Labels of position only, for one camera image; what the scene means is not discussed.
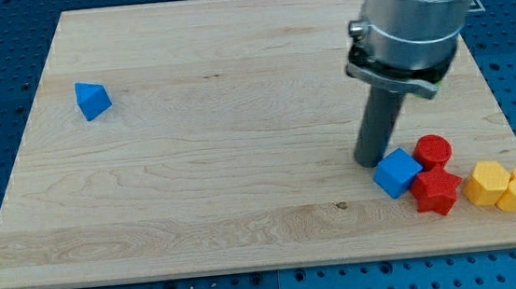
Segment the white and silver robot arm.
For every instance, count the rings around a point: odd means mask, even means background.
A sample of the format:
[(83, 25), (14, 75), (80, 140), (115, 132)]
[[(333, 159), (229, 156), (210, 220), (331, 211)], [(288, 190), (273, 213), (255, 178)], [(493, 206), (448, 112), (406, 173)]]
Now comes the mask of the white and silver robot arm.
[(349, 21), (348, 76), (432, 99), (456, 52), (471, 0), (364, 0)]

